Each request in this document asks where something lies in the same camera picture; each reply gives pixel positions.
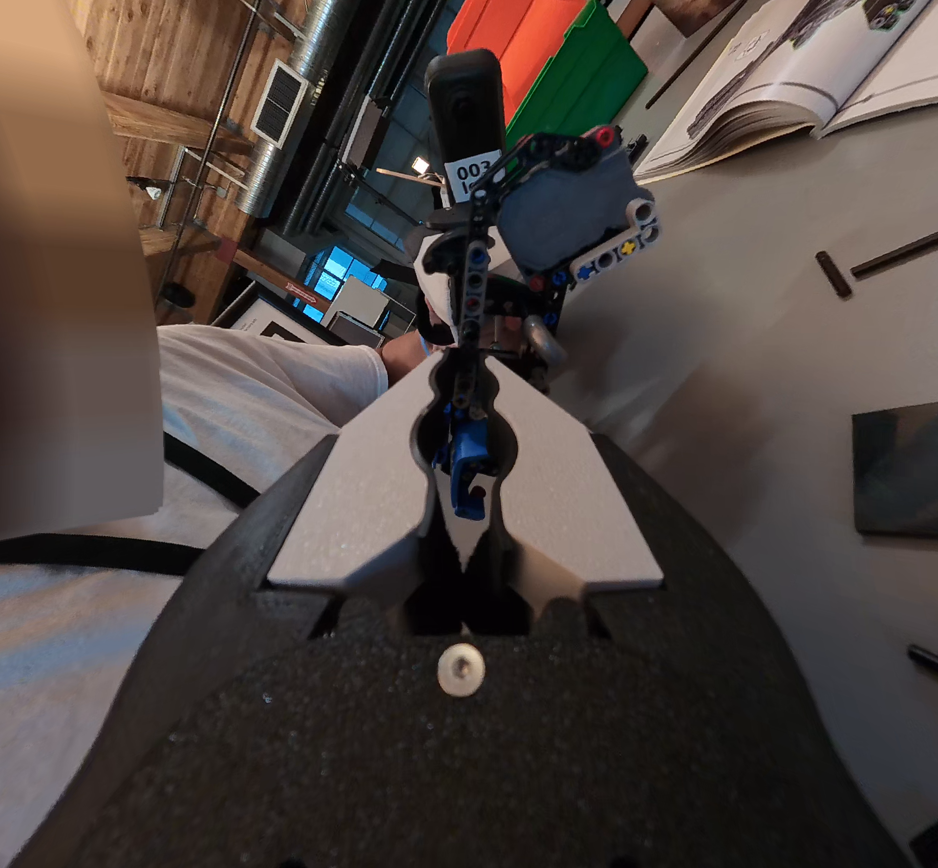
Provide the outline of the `long black rod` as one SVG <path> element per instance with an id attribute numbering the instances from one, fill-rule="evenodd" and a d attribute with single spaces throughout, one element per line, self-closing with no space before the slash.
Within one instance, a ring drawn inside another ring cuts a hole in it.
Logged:
<path id="1" fill-rule="evenodd" d="M 699 54 L 701 54 L 723 30 L 729 22 L 737 15 L 737 13 L 746 5 L 747 0 L 737 0 L 731 7 L 727 8 L 720 17 L 715 20 L 714 26 L 711 28 L 706 37 L 700 41 L 697 46 L 687 54 L 686 58 L 674 69 L 674 71 L 663 81 L 659 89 L 652 95 L 649 101 L 645 105 L 645 109 L 650 109 L 658 100 L 663 97 L 663 94 L 671 88 L 674 82 L 684 73 L 689 65 L 691 65 Z"/>

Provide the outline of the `person's left forearm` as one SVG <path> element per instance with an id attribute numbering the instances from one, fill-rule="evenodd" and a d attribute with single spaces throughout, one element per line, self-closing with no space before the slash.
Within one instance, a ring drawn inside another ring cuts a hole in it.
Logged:
<path id="1" fill-rule="evenodd" d="M 427 342 L 418 331 L 386 341 L 378 356 L 386 370 L 388 385 L 393 386 L 441 348 Z"/>

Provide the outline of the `silver ventilation duct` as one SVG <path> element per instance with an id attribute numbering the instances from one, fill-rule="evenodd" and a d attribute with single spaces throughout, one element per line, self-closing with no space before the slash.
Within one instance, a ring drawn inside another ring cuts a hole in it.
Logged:
<path id="1" fill-rule="evenodd" d="M 251 217 L 265 217 L 270 213 L 271 200 L 285 176 L 289 163 L 298 148 L 302 129 L 322 93 L 324 83 L 334 65 L 342 41 L 361 0 L 312 0 L 295 41 L 292 53 L 285 62 L 310 82 L 298 114 L 282 149 L 258 137 L 246 175 L 246 186 L 241 189 L 235 205 Z"/>

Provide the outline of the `dark flat rectangular plate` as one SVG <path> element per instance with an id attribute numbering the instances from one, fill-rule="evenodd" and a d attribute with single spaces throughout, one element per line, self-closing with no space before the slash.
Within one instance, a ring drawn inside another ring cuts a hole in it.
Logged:
<path id="1" fill-rule="evenodd" d="M 853 524 L 863 535 L 937 537 L 937 404 L 852 416 Z"/>

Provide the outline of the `person's torso in white shirt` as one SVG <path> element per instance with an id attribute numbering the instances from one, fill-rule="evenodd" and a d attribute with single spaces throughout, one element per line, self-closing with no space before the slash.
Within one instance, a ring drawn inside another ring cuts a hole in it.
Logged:
<path id="1" fill-rule="evenodd" d="M 160 328 L 158 346 L 165 433 L 257 492 L 389 386 L 363 346 L 200 325 Z M 179 578 L 241 509 L 168 463 L 153 514 L 2 543 L 2 866 L 83 763 Z"/>

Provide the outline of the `black framed marker board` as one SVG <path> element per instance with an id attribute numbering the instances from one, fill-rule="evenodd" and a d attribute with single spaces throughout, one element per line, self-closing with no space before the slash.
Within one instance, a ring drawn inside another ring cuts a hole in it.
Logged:
<path id="1" fill-rule="evenodd" d="M 231 305 L 231 309 L 233 313 L 226 320 L 221 320 L 219 327 L 293 343 L 348 345 L 340 336 L 294 307 L 291 300 L 280 298 L 264 287 L 252 285 Z"/>

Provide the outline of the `partly built lego truck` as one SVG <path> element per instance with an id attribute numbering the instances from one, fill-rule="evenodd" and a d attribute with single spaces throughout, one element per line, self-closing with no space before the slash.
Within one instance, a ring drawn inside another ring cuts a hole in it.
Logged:
<path id="1" fill-rule="evenodd" d="M 455 515 L 478 521 L 481 474 L 497 472 L 482 364 L 499 358 L 544 389 L 564 363 L 556 332 L 569 291 L 625 264 L 661 236 L 654 198 L 631 169 L 632 145 L 601 125 L 584 135 L 537 133 L 520 140 L 475 183 L 470 200 L 424 255 L 458 297 L 455 379 L 445 416 L 448 442 L 434 466 L 450 478 Z"/>

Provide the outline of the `open instruction booklet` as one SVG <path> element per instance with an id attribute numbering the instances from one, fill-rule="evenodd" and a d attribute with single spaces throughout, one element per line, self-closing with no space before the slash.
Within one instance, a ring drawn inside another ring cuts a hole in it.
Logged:
<path id="1" fill-rule="evenodd" d="M 935 105 L 937 0 L 771 0 L 635 172 L 656 182 L 769 139 Z"/>

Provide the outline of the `white framed vent grille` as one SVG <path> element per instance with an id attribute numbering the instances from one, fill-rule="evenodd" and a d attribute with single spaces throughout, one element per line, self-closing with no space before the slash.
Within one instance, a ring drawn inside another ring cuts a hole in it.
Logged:
<path id="1" fill-rule="evenodd" d="M 282 149 L 309 88 L 307 78 L 276 59 L 253 115 L 252 132 Z"/>

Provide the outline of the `green plastic bin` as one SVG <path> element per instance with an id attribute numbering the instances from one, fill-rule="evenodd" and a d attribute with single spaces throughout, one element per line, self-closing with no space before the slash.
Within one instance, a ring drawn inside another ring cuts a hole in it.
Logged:
<path id="1" fill-rule="evenodd" d="M 507 146 L 535 133 L 582 135 L 612 124 L 648 69 L 598 0 L 588 0 L 507 127 Z"/>

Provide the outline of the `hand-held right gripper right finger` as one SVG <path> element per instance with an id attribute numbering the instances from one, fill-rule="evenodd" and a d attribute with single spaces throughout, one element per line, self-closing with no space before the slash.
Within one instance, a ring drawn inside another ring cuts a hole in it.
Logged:
<path id="1" fill-rule="evenodd" d="M 587 428 L 494 358 L 494 410 L 518 452 L 500 490 L 526 602 L 656 589 L 663 573 Z"/>

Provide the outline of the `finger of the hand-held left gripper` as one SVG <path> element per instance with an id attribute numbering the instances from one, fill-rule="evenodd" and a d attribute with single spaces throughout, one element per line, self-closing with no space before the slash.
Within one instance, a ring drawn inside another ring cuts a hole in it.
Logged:
<path id="1" fill-rule="evenodd" d="M 455 306 L 458 297 L 454 280 L 446 273 L 425 271 L 424 255 L 442 233 L 432 229 L 412 230 L 412 265 L 420 290 L 416 298 L 416 328 L 428 345 L 457 346 Z"/>

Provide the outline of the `orange plastic bin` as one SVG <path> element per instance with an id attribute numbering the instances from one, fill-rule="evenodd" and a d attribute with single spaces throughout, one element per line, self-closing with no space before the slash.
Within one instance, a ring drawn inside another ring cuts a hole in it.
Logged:
<path id="1" fill-rule="evenodd" d="M 486 49 L 500 64 L 509 124 L 585 0 L 465 0 L 448 30 L 448 53 Z"/>

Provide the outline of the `long thin black lego axle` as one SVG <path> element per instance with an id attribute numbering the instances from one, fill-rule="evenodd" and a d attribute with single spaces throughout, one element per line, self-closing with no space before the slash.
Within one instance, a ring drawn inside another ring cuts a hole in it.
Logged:
<path id="1" fill-rule="evenodd" d="M 937 250 L 938 233 L 934 232 L 919 240 L 904 244 L 887 253 L 851 268 L 851 275 L 856 280 L 863 280 L 881 274 L 890 269 L 907 264 L 923 255 Z"/>

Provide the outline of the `short black lego axle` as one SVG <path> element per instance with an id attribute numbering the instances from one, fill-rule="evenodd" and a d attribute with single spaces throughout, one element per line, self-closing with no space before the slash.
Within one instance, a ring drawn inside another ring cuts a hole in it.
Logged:
<path id="1" fill-rule="evenodd" d="M 851 299 L 853 289 L 832 256 L 827 251 L 819 251 L 815 253 L 815 261 L 838 299 Z"/>

